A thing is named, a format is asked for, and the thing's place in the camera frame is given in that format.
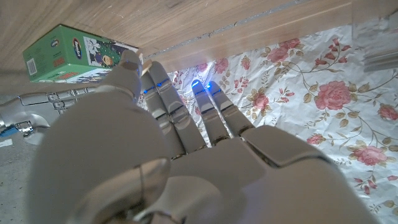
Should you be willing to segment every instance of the gray floor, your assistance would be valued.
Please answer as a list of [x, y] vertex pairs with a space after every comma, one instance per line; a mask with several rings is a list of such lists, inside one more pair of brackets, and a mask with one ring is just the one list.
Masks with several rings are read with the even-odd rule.
[[[0, 105], [14, 97], [0, 96]], [[10, 138], [13, 145], [0, 147], [0, 224], [27, 223], [24, 199], [36, 147], [26, 143], [21, 134]], [[0, 138], [0, 142], [10, 138]]]

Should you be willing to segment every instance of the pink rose pattern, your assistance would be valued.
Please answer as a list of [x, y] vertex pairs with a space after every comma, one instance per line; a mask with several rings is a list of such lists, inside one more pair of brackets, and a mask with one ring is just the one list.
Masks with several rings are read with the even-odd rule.
[[268, 97], [263, 93], [257, 93], [254, 96], [253, 107], [259, 110], [264, 110], [268, 105], [269, 100]]
[[204, 72], [207, 69], [207, 63], [203, 63], [197, 66], [197, 71], [198, 72]]
[[[327, 32], [339, 35], [342, 31]], [[349, 38], [325, 40], [326, 36], [294, 39], [222, 58], [188, 73], [183, 71], [182, 77], [197, 75], [206, 82], [222, 81], [223, 91], [229, 90], [227, 96], [256, 126], [292, 122], [293, 129], [286, 131], [333, 155], [335, 163], [348, 172], [349, 184], [372, 205], [383, 189], [398, 187], [394, 171], [398, 168], [398, 138], [394, 135], [398, 124], [397, 72], [361, 73], [363, 68], [357, 63], [361, 51], [346, 42]], [[285, 92], [287, 86], [292, 91]], [[195, 100], [187, 100], [188, 93], [183, 95], [197, 125], [203, 126]], [[312, 117], [316, 120], [311, 123], [308, 120]], [[394, 199], [394, 195], [384, 197]], [[381, 212], [388, 216], [391, 210], [382, 207]]]
[[321, 134], [314, 134], [313, 136], [307, 138], [308, 144], [321, 144], [326, 139]]
[[173, 86], [174, 88], [178, 88], [179, 85], [182, 84], [182, 80], [183, 80], [183, 72], [177, 71], [174, 73], [174, 79], [173, 79]]
[[398, 113], [396, 109], [391, 105], [380, 104], [380, 109], [378, 113], [383, 119], [389, 119], [393, 121], [398, 119]]
[[272, 63], [283, 62], [289, 56], [287, 53], [288, 49], [285, 47], [279, 47], [277, 49], [271, 50], [267, 59]]
[[318, 99], [315, 101], [318, 109], [342, 109], [343, 105], [351, 101], [348, 86], [343, 81], [333, 81], [319, 87]]
[[373, 166], [379, 162], [385, 162], [387, 160], [387, 156], [383, 151], [374, 146], [357, 149], [354, 151], [354, 155], [358, 157], [359, 162], [363, 162], [368, 166]]
[[228, 68], [228, 59], [223, 58], [216, 61], [215, 70], [217, 73], [222, 74]]
[[180, 99], [181, 99], [182, 103], [186, 106], [188, 103], [188, 98], [184, 95], [180, 95]]

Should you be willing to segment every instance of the robotic arm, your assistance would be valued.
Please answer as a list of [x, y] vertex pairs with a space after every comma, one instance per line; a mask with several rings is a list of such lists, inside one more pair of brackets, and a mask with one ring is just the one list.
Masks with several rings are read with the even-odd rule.
[[[135, 104], [141, 88], [149, 112]], [[50, 95], [33, 104], [58, 113], [46, 123], [38, 113], [12, 120], [4, 107], [7, 127], [30, 122], [29, 135], [51, 125], [30, 175], [30, 222], [377, 223], [322, 152], [277, 128], [255, 128], [215, 82], [195, 80], [192, 90], [212, 147], [161, 64], [142, 74], [131, 51], [58, 119]], [[8, 105], [27, 111], [24, 102]]]
[[18, 96], [0, 105], [0, 137], [22, 132], [27, 142], [39, 144], [46, 130], [59, 115], [74, 105], [80, 97], [94, 90], [94, 87], [89, 87]]

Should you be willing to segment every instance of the fabric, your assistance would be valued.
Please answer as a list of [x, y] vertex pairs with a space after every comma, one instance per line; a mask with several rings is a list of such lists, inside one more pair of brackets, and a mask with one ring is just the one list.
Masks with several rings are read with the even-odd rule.
[[398, 72], [363, 72], [351, 26], [170, 73], [205, 140], [192, 94], [219, 83], [255, 126], [277, 126], [334, 160], [382, 223], [398, 220]]

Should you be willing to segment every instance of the printed label on box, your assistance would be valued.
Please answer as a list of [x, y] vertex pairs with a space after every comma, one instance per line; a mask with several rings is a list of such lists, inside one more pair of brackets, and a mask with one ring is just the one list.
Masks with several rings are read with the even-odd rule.
[[111, 69], [96, 68], [66, 80], [67, 83], [100, 83]]
[[36, 64], [34, 58], [30, 59], [29, 61], [26, 62], [27, 64], [27, 70], [29, 72], [29, 75], [34, 75], [37, 73], [36, 69]]
[[97, 67], [112, 68], [119, 63], [120, 56], [126, 49], [135, 50], [119, 43], [103, 42], [94, 38], [83, 37], [88, 64]]

